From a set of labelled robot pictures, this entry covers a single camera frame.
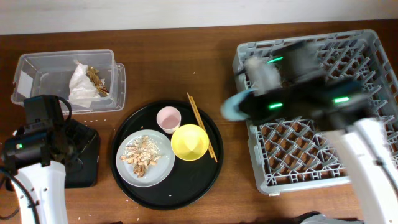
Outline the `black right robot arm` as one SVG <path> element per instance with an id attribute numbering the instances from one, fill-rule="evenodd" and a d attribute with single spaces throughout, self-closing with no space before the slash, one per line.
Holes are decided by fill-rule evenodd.
<path id="1" fill-rule="evenodd" d="M 346 167 L 364 221 L 397 223 L 397 168 L 385 127 L 372 116 L 359 82 L 320 78 L 261 95 L 248 89 L 238 98 L 238 111 L 254 123 L 298 116 L 314 120 Z"/>

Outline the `gold coffee sachet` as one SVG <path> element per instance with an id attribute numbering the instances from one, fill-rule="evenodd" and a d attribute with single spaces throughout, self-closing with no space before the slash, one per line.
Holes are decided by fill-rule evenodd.
<path id="1" fill-rule="evenodd" d="M 103 95 L 109 95 L 108 89 L 105 87 L 104 82 L 98 76 L 99 70 L 94 67 L 88 67 L 87 75 L 91 82 L 94 84 L 95 88 Z"/>

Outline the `pile of nuts and oats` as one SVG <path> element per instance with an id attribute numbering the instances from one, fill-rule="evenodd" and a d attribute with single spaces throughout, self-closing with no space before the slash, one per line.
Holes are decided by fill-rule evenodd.
<path id="1" fill-rule="evenodd" d="M 161 157 L 158 145 L 150 136 L 139 136 L 124 147 L 119 159 L 133 166 L 132 173 L 136 177 L 143 178 L 146 171 L 156 166 Z"/>

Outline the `pink cup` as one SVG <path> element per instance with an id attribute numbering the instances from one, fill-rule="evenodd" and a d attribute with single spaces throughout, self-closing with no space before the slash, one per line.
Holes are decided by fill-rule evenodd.
<path id="1" fill-rule="evenodd" d="M 172 106 L 163 107 L 156 116 L 157 124 L 167 134 L 173 134 L 180 127 L 181 120 L 179 110 Z"/>

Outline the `yellow bowl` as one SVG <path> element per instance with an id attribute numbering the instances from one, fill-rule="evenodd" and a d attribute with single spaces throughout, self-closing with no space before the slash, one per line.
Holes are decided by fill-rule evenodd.
<path id="1" fill-rule="evenodd" d="M 184 161 L 195 161 L 205 155 L 210 140 L 204 129 L 194 124 L 179 127 L 172 135 L 174 154 Z"/>

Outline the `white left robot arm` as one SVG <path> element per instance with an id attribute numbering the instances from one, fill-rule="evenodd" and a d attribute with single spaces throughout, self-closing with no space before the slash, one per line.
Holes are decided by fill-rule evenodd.
<path id="1" fill-rule="evenodd" d="M 4 143 L 1 172 L 15 189 L 22 223 L 68 223 L 65 165 L 75 153 L 66 135 L 69 124 L 28 124 Z"/>

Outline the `grey plate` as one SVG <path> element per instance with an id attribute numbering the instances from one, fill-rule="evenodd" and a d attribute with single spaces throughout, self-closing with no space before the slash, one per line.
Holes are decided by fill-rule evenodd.
<path id="1" fill-rule="evenodd" d="M 162 157 L 158 160 L 158 163 L 154 167 L 150 167 L 146 171 L 143 178 L 136 177 L 133 172 L 133 166 L 127 164 L 127 162 L 121 161 L 119 157 L 124 152 L 124 147 L 127 146 L 132 140 L 139 136 L 150 136 L 158 145 L 160 154 Z M 172 152 L 170 140 L 162 133 L 154 130 L 141 130 L 130 134 L 123 142 L 119 145 L 116 153 L 116 168 L 118 174 L 127 183 L 135 187 L 152 187 L 163 181 L 171 172 L 174 166 L 175 156 Z"/>

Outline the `white tissue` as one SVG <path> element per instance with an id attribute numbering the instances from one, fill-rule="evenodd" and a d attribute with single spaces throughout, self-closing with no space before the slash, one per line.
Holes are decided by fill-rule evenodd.
<path id="1" fill-rule="evenodd" d="M 70 79 L 68 100 L 73 105 L 89 108 L 93 98 L 100 98 L 99 91 L 87 76 L 88 66 L 79 63 Z"/>

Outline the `blue cup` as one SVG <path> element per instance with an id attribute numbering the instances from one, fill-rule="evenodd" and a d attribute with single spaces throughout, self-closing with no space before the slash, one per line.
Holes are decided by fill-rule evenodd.
<path id="1" fill-rule="evenodd" d="M 247 89 L 241 91 L 232 97 L 228 98 L 220 108 L 221 115 L 224 119 L 228 121 L 244 121 L 253 120 L 256 117 L 256 112 L 253 108 L 249 108 L 248 111 L 242 111 L 239 105 L 249 96 L 253 96 L 255 89 Z"/>

